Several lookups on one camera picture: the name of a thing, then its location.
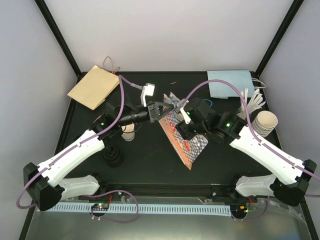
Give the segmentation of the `small electronics board right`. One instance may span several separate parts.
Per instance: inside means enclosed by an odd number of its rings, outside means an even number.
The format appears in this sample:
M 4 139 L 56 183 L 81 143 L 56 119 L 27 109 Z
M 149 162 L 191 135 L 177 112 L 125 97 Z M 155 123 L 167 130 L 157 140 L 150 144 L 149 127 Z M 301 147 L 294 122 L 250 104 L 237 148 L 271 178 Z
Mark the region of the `small electronics board right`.
M 230 211 L 233 215 L 246 215 L 249 212 L 255 211 L 256 207 L 250 206 L 250 205 L 238 205 L 238 206 L 232 206 L 230 208 Z

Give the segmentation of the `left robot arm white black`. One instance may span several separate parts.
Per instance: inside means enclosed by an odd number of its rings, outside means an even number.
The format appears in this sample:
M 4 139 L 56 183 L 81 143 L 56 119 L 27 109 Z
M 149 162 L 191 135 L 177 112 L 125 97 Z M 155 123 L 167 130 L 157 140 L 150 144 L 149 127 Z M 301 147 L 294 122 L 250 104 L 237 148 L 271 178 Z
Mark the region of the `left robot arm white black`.
M 47 211 L 61 200 L 72 197 L 89 195 L 97 200 L 103 199 L 108 188 L 95 175 L 78 178 L 66 178 L 66 175 L 92 155 L 109 149 L 113 153 L 107 157 L 107 162 L 117 165 L 122 160 L 122 154 L 111 145 L 110 139 L 123 135 L 124 128 L 131 124 L 158 122 L 174 108 L 173 104 L 160 101 L 134 106 L 126 102 L 123 94 L 120 95 L 119 105 L 115 100 L 107 101 L 105 110 L 90 128 L 68 147 L 44 162 L 37 165 L 30 162 L 24 166 L 24 188 L 33 204 L 40 211 Z

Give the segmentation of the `stack of paper cups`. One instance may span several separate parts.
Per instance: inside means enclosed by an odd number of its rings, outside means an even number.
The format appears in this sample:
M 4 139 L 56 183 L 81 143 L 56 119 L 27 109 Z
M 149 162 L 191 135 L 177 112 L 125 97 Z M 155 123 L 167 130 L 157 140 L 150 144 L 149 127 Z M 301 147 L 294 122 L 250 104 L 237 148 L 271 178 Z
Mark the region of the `stack of paper cups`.
M 277 125 L 277 116 L 267 110 L 259 112 L 252 123 L 253 130 L 263 138 L 267 137 Z

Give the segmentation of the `black frame post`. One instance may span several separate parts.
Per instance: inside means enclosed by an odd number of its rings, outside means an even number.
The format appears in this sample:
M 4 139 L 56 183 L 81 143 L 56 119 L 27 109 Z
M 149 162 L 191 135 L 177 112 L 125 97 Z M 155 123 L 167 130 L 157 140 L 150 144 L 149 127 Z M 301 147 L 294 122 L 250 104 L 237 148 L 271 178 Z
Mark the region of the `black frame post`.
M 282 38 L 284 37 L 285 33 L 287 32 L 288 28 L 290 27 L 292 21 L 294 20 L 296 14 L 298 13 L 299 9 L 303 5 L 304 0 L 293 0 L 287 13 L 285 14 L 280 26 L 278 27 L 272 41 L 270 42 L 265 54 L 263 55 L 257 69 L 255 70 L 254 74 L 256 77 L 260 77 L 268 65 L 271 57 L 273 56 L 274 52 L 276 51 L 278 45 L 280 44 Z
M 61 33 L 59 26 L 57 25 L 50 9 L 48 8 L 46 2 L 44 0 L 35 0 L 34 1 L 40 10 L 44 20 L 46 21 L 49 29 L 51 30 L 52 34 L 54 35 L 58 45 L 60 46 L 64 56 L 66 57 L 69 65 L 71 66 L 73 72 L 75 73 L 76 77 L 79 78 L 79 76 L 82 74 L 82 71 L 80 70 L 63 34 Z

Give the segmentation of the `brown kraft paper bag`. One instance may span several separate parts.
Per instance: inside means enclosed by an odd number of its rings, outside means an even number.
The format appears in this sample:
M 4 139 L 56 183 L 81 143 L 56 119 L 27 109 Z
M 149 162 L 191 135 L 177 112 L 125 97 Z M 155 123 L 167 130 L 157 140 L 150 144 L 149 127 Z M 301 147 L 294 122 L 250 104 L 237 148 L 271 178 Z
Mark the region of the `brown kraft paper bag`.
M 100 106 L 119 85 L 119 78 L 116 73 L 120 68 L 114 67 L 110 56 L 106 56 L 104 62 L 107 59 L 110 60 L 111 71 L 94 65 L 67 95 L 91 110 Z

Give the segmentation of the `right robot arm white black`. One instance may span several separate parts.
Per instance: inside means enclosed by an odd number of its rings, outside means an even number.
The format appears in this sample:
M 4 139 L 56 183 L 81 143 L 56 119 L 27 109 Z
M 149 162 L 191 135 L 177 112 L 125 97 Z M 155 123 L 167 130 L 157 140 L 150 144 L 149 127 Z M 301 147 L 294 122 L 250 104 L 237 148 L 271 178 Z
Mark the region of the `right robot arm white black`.
M 211 143 L 229 145 L 270 171 L 270 175 L 235 178 L 227 189 L 230 200 L 238 202 L 243 197 L 266 196 L 293 207 L 303 200 L 317 168 L 314 161 L 292 157 L 260 137 L 237 115 L 217 114 L 203 99 L 181 100 L 175 111 L 183 117 L 175 128 L 184 140 L 203 136 Z

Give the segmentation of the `right black frame post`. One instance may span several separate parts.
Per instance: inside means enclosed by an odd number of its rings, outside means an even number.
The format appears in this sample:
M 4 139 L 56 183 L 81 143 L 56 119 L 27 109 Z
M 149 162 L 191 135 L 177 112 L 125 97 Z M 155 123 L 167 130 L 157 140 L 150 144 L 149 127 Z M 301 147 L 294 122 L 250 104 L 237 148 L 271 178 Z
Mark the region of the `right black frame post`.
M 276 51 L 278 45 L 280 44 L 282 38 L 284 37 L 285 33 L 287 32 L 288 28 L 290 27 L 292 21 L 294 20 L 296 14 L 298 13 L 299 9 L 303 5 L 304 0 L 293 0 L 287 13 L 285 14 L 280 26 L 278 27 L 272 41 L 270 42 L 265 54 L 263 55 L 257 69 L 255 70 L 254 74 L 256 77 L 260 77 L 268 65 L 271 57 L 273 56 L 274 52 Z

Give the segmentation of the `small electronics board left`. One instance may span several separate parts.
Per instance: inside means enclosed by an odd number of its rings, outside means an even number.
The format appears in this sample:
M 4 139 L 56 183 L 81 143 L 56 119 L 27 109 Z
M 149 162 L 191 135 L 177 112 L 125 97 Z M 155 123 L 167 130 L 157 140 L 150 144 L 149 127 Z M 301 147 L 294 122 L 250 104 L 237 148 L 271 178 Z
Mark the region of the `small electronics board left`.
M 91 206 L 90 210 L 94 211 L 102 211 L 106 212 L 109 210 L 110 204 L 109 203 L 95 203 Z

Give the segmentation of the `white paper coffee cup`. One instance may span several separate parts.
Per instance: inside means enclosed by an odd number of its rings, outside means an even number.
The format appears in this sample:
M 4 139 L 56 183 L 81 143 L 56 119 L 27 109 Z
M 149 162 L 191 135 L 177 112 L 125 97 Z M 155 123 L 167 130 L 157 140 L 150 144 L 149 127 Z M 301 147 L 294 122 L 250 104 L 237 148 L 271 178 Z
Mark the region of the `white paper coffee cup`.
M 121 128 L 122 128 L 121 137 L 125 141 L 130 142 L 135 138 L 135 124 L 134 123 L 122 126 Z

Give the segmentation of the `light blue paper bag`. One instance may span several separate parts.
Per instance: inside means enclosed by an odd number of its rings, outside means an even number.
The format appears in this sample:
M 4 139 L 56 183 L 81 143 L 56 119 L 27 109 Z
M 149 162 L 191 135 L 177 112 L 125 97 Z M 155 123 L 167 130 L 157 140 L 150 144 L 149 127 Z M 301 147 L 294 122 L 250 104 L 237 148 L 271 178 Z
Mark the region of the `light blue paper bag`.
M 265 88 L 266 85 L 253 79 L 249 70 L 210 70 L 207 71 L 208 80 L 222 80 L 233 85 L 239 92 L 248 89 L 248 98 L 253 96 L 256 89 Z M 219 82 L 208 84 L 211 98 L 227 99 L 238 97 L 238 94 L 229 86 Z

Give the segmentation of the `small electronics board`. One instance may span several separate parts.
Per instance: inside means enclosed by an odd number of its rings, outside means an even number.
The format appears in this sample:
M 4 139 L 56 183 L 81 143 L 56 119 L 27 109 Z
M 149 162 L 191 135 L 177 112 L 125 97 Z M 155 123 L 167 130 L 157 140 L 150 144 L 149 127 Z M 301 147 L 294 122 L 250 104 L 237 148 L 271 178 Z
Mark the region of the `small electronics board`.
M 246 215 L 249 212 L 255 211 L 256 207 L 250 206 L 250 205 L 238 205 L 238 206 L 232 206 L 230 208 L 230 211 L 233 215 Z
M 90 210 L 94 211 L 102 211 L 106 212 L 109 210 L 110 204 L 109 203 L 95 203 L 91 206 Z

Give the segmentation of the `stack of black lids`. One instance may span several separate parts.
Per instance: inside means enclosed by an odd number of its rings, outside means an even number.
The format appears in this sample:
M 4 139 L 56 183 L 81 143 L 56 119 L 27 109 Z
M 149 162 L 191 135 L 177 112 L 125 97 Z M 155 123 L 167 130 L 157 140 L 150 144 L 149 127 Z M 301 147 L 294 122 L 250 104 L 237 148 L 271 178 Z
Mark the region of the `stack of black lids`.
M 123 161 L 124 156 L 117 146 L 109 145 L 102 150 L 102 156 L 105 163 L 111 168 L 119 167 Z

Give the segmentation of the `blue checkered paper bag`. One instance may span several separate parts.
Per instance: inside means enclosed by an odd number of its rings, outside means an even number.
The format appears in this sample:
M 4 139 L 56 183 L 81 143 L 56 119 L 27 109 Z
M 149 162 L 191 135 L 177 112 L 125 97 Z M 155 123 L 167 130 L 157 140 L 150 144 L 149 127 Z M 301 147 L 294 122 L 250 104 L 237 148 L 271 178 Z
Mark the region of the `blue checkered paper bag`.
M 182 120 L 183 116 L 172 110 L 159 121 L 159 124 L 183 164 L 191 170 L 194 161 L 205 149 L 209 141 L 203 135 L 199 134 L 194 136 L 191 140 L 183 139 L 176 129 L 176 125 Z

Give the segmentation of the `left black frame post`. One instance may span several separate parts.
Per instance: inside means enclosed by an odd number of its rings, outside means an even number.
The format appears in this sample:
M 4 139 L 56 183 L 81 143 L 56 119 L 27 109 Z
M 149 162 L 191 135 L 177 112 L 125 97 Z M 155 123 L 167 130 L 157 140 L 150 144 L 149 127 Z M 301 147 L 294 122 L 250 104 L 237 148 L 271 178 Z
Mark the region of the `left black frame post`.
M 46 21 L 49 29 L 51 30 L 52 34 L 54 35 L 58 45 L 60 46 L 64 56 L 66 57 L 69 65 L 71 66 L 73 72 L 75 73 L 76 77 L 79 78 L 79 76 L 82 74 L 82 71 L 80 70 L 63 34 L 61 33 L 59 26 L 57 25 L 50 9 L 48 8 L 46 2 L 44 0 L 35 0 L 34 1 L 40 10 L 44 20 Z

